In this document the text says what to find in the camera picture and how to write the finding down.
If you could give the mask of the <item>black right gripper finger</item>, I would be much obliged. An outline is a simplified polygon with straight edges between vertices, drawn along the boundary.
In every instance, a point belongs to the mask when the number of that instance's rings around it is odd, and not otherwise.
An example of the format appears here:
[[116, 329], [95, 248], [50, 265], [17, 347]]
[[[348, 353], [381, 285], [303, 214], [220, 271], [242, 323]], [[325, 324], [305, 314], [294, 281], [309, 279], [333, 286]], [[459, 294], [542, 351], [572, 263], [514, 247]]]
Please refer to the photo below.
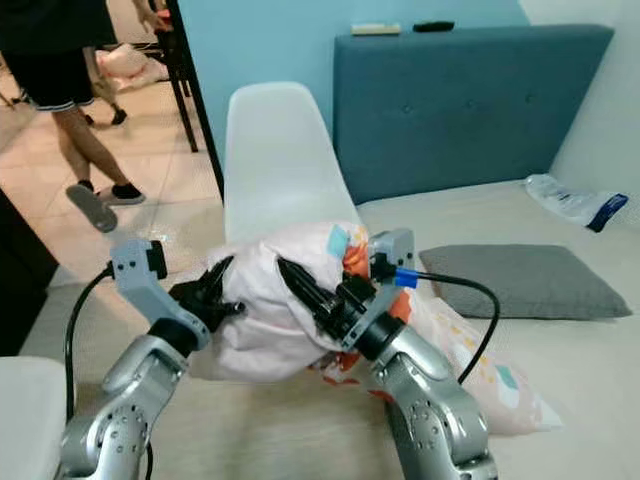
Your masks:
[[339, 300], [332, 292], [307, 291], [298, 293], [298, 298], [311, 311], [317, 329], [330, 339], [338, 339]]
[[340, 302], [335, 294], [321, 288], [305, 266], [289, 259], [278, 259], [285, 287], [310, 311], [335, 311]]

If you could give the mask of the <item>blue-grey padded headboard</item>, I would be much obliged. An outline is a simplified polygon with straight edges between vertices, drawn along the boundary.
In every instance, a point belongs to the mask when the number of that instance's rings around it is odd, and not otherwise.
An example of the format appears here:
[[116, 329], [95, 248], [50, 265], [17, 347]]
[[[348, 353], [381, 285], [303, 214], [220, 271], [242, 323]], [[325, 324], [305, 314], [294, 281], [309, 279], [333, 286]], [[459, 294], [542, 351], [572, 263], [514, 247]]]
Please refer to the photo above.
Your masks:
[[338, 37], [333, 141], [352, 200], [548, 172], [613, 35], [566, 24]]

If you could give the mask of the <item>black table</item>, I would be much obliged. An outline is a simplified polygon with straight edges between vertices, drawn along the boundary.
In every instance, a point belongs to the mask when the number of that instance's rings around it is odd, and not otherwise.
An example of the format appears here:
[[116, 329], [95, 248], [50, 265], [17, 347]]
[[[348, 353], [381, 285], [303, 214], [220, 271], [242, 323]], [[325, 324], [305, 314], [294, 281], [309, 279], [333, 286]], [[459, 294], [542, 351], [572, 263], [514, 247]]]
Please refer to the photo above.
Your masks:
[[163, 55], [163, 63], [168, 72], [168, 79], [170, 86], [175, 97], [175, 104], [179, 113], [180, 123], [183, 125], [184, 134], [186, 134], [189, 150], [192, 154], [198, 152], [198, 142], [195, 131], [193, 131], [192, 120], [189, 119], [187, 109], [187, 99], [189, 97], [189, 90], [186, 86], [186, 81], [183, 79], [183, 65], [180, 60], [180, 54], [177, 50], [177, 32], [174, 31], [172, 23], [172, 17], [170, 17], [169, 10], [165, 8], [165, 0], [146, 0], [148, 6], [154, 10], [156, 17], [160, 19], [160, 22], [164, 24], [168, 29], [157, 29], [157, 45]]

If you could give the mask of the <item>grey cushion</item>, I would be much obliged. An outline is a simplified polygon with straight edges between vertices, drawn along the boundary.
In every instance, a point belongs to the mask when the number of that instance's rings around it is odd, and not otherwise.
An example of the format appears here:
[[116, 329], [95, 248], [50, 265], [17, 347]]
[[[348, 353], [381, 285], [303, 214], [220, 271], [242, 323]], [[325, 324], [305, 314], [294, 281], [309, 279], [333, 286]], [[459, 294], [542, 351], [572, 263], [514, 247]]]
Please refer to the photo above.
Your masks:
[[625, 298], [563, 246], [451, 244], [420, 252], [431, 274], [485, 285], [503, 319], [604, 320], [632, 314]]

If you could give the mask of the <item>black door frame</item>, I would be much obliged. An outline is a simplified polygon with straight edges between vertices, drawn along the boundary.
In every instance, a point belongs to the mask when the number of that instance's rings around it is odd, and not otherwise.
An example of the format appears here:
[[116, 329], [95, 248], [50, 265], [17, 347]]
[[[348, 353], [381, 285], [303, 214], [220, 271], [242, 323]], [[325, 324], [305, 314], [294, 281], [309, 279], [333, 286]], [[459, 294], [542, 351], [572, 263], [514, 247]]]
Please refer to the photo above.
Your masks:
[[177, 45], [180, 51], [180, 58], [184, 69], [186, 69], [186, 77], [191, 86], [193, 99], [195, 99], [195, 110], [201, 123], [201, 131], [204, 134], [206, 146], [206, 154], [210, 156], [212, 173], [214, 173], [216, 187], [221, 198], [225, 198], [224, 174], [221, 169], [220, 157], [216, 151], [216, 142], [214, 138], [214, 129], [209, 120], [209, 115], [205, 108], [204, 92], [201, 90], [200, 82], [198, 82], [198, 74], [195, 69], [195, 59], [193, 59], [191, 47], [187, 36], [186, 24], [184, 24], [182, 12], [180, 12], [180, 0], [166, 0], [166, 6], [170, 12], [175, 36], [177, 36]]

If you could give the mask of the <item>clear plastic packet blue label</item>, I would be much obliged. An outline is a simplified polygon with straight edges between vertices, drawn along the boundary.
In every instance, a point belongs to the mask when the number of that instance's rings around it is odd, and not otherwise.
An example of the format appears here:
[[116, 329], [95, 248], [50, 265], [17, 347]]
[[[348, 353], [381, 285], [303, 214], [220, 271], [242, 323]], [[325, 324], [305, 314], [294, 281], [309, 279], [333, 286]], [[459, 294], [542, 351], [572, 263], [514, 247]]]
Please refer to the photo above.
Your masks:
[[640, 197], [570, 188], [548, 174], [530, 175], [524, 180], [524, 188], [545, 210], [577, 227], [595, 233], [605, 229], [640, 232]]

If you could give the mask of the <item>pink cloth bundle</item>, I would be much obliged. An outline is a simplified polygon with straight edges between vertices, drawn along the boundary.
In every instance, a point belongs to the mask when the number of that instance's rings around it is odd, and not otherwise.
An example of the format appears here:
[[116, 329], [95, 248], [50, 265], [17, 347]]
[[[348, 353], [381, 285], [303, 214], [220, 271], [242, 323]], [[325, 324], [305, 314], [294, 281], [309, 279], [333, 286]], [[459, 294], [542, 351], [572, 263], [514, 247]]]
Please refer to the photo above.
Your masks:
[[99, 73], [114, 83], [116, 90], [138, 90], [150, 84], [168, 81], [168, 68], [161, 61], [148, 58], [132, 45], [123, 44], [114, 50], [96, 50], [95, 55]]

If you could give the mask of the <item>pink and white pillow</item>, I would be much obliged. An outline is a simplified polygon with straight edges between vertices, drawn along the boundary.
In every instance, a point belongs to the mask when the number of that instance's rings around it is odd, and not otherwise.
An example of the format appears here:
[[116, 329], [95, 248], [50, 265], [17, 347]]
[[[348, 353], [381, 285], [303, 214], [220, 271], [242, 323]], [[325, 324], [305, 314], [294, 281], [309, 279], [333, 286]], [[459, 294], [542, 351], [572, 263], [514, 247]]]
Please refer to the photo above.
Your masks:
[[[369, 362], [357, 353], [340, 352], [320, 333], [312, 314], [280, 278], [276, 259], [297, 262], [317, 284], [333, 291], [343, 274], [370, 274], [370, 234], [348, 221], [296, 224], [238, 244], [207, 251], [204, 260], [173, 276], [192, 282], [225, 257], [223, 298], [241, 302], [246, 311], [232, 316], [212, 334], [210, 347], [196, 353], [191, 371], [197, 378], [223, 381], [282, 381], [310, 369], [334, 387], [351, 385], [387, 398], [375, 383]], [[517, 436], [561, 428], [563, 422], [534, 388], [520, 367], [498, 353], [485, 353], [463, 381], [479, 403], [489, 433]]]

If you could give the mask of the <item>white remote control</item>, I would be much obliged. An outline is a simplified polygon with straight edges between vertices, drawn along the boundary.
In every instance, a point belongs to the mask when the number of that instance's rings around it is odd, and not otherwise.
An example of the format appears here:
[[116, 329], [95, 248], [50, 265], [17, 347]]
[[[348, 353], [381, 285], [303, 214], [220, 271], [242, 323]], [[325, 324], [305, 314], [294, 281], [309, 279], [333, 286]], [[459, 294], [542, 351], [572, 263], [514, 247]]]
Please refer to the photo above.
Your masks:
[[362, 23], [349, 27], [353, 36], [393, 36], [399, 35], [401, 31], [402, 28], [397, 23]]

